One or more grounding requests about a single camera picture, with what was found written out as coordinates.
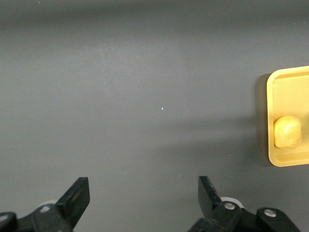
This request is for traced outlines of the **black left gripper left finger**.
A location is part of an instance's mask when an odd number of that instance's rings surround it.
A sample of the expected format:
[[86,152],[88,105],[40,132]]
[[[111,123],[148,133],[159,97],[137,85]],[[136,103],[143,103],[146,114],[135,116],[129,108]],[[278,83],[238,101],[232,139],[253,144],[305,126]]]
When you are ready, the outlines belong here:
[[39,206],[25,217],[1,212],[2,232],[72,232],[90,202],[89,181],[79,177],[56,201]]

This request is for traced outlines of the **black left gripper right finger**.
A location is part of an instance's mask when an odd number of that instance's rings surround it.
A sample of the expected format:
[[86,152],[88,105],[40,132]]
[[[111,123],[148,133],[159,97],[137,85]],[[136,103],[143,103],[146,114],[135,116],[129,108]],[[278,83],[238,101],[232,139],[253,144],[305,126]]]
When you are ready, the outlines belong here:
[[248,212],[236,199],[221,198],[207,176],[198,177],[198,202],[203,214],[190,232],[298,232],[281,210],[271,207]]

